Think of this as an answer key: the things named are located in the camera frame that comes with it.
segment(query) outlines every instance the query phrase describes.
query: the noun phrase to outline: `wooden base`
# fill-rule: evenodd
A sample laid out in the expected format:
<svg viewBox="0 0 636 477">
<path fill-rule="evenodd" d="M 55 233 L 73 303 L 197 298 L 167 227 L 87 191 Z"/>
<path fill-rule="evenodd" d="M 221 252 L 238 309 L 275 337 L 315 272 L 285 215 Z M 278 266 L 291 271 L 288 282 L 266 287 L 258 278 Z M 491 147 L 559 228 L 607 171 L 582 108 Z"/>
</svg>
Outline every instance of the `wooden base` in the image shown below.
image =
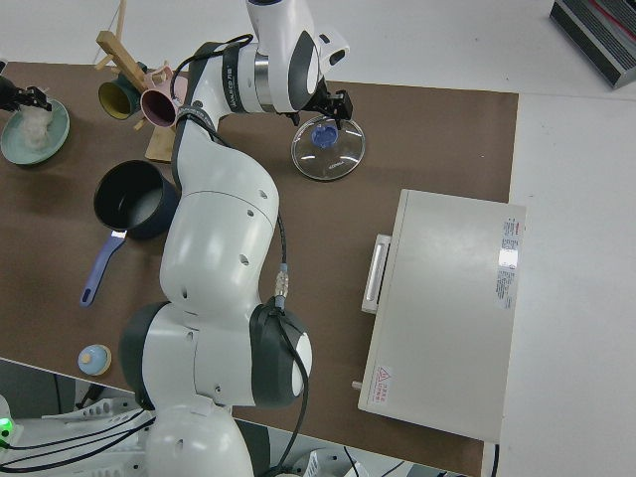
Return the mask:
<svg viewBox="0 0 636 477">
<path fill-rule="evenodd" d="M 175 131 L 172 127 L 155 127 L 146 149 L 146 158 L 151 161 L 170 162 L 174 142 Z"/>
</svg>

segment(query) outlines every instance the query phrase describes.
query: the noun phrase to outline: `green light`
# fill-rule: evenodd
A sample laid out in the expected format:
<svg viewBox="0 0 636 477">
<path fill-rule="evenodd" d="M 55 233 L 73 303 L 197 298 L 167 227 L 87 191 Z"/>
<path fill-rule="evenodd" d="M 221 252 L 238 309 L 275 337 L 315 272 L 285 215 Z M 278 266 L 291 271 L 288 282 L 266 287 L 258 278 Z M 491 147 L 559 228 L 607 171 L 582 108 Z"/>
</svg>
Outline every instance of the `green light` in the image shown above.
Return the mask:
<svg viewBox="0 0 636 477">
<path fill-rule="evenodd" d="M 12 429 L 13 422 L 11 422 L 11 419 L 8 419 L 7 417 L 0 419 L 0 430 L 8 430 L 11 432 Z"/>
</svg>

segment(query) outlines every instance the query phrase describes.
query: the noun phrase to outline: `cable connector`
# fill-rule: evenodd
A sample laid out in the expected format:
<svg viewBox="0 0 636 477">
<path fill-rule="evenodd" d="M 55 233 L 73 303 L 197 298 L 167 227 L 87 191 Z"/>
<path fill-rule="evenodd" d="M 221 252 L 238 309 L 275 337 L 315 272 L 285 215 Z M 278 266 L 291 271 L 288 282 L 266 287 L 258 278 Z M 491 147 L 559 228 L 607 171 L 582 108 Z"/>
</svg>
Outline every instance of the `cable connector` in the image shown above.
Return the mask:
<svg viewBox="0 0 636 477">
<path fill-rule="evenodd" d="M 274 303 L 276 308 L 285 309 L 285 298 L 289 293 L 289 275 L 287 274 L 287 263 L 280 264 L 280 271 L 276 275 L 276 289 L 274 291 Z"/>
</svg>

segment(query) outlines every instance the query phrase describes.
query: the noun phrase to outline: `teal plate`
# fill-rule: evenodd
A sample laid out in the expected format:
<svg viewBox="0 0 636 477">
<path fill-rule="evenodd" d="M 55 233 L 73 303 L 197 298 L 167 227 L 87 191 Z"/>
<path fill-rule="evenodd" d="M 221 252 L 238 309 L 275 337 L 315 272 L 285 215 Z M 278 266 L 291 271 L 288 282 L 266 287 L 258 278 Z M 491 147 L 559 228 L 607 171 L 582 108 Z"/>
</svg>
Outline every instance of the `teal plate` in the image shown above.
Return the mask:
<svg viewBox="0 0 636 477">
<path fill-rule="evenodd" d="M 64 141 L 69 135 L 69 112 L 59 102 L 49 98 L 53 107 L 53 120 L 49 124 L 49 144 L 42 149 L 34 150 L 28 148 L 24 143 L 24 138 L 20 131 L 22 124 L 22 112 L 16 112 L 4 127 L 0 147 L 2 154 L 10 162 L 27 166 L 46 161 L 60 150 Z"/>
</svg>

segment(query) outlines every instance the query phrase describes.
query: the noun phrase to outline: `white table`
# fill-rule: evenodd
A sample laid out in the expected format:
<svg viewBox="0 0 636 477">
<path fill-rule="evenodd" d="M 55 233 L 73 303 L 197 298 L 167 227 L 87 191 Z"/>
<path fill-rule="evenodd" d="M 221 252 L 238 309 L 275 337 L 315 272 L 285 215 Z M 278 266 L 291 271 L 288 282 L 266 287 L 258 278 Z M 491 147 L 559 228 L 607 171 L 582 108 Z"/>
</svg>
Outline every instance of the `white table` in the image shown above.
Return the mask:
<svg viewBox="0 0 636 477">
<path fill-rule="evenodd" d="M 0 48 L 93 63 L 117 3 L 3 0 Z M 128 3 L 124 44 L 148 65 L 251 30 L 239 0 Z M 310 5 L 351 43 L 333 80 L 521 93 L 510 200 L 528 229 L 499 475 L 631 475 L 636 84 L 612 91 L 548 19 L 550 0 Z"/>
</svg>

